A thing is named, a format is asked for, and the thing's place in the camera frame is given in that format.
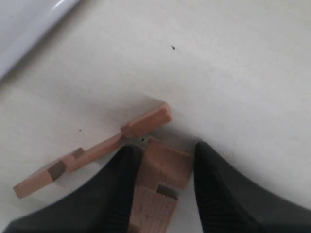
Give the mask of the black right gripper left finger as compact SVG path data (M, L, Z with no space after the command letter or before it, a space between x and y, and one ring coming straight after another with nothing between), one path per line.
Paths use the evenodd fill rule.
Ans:
M142 149L123 146L88 182L61 200L12 221L6 233L125 233Z

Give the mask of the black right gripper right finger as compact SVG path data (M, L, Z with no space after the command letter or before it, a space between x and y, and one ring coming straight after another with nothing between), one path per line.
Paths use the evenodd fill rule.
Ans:
M194 191L205 233L309 233L311 212L254 183L209 144L194 152Z

